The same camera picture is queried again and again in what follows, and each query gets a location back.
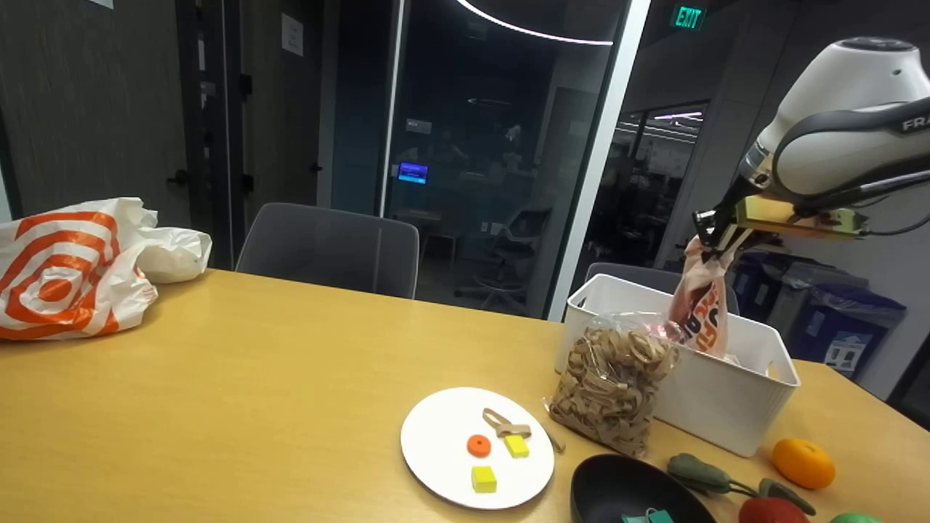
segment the orange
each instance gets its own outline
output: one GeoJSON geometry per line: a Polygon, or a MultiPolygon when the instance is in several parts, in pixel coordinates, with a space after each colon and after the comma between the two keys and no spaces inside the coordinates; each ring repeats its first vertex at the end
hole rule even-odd
{"type": "Polygon", "coordinates": [[[795,484],[821,490],[834,483],[834,458],[808,438],[779,438],[771,452],[777,470],[795,484]]]}

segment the white box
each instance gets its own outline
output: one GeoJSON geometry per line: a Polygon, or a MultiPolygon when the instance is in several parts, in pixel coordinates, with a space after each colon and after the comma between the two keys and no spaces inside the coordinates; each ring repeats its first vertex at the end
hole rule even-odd
{"type": "MultiPolygon", "coordinates": [[[[593,275],[566,300],[559,371],[593,316],[667,313],[668,301],[673,292],[606,272],[593,275]]],[[[658,419],[752,455],[797,385],[799,377],[779,332],[731,313],[728,361],[681,352],[678,368],[661,385],[658,419]]]]}

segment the white plastic bag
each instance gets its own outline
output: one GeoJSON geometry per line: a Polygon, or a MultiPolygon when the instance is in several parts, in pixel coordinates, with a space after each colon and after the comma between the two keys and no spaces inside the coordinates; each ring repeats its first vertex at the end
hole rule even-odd
{"type": "Polygon", "coordinates": [[[158,300],[154,281],[206,271],[213,237],[158,226],[141,196],[88,201],[0,223],[0,340],[129,332],[158,300]]]}

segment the clear plastic bag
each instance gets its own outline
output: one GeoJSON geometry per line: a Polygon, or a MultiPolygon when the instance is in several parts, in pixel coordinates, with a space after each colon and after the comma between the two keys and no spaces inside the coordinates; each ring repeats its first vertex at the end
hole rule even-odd
{"type": "Polygon", "coordinates": [[[566,356],[550,416],[600,445],[643,455],[658,393],[678,365],[678,349],[661,313],[593,320],[566,356]]]}

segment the white plate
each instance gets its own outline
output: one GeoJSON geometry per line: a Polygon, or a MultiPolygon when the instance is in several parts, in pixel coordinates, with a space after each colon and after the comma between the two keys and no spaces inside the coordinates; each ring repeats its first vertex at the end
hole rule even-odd
{"type": "Polygon", "coordinates": [[[469,504],[469,509],[511,509],[542,493],[552,475],[555,452],[542,420],[520,403],[488,390],[443,390],[423,398],[402,427],[402,452],[407,468],[434,493],[469,504]],[[530,425],[530,455],[511,458],[504,438],[484,419],[491,406],[511,425],[530,425]],[[491,441],[491,452],[476,458],[469,452],[469,436],[484,432],[491,441]],[[476,493],[472,488],[472,468],[491,465],[498,475],[495,493],[476,493]]]}

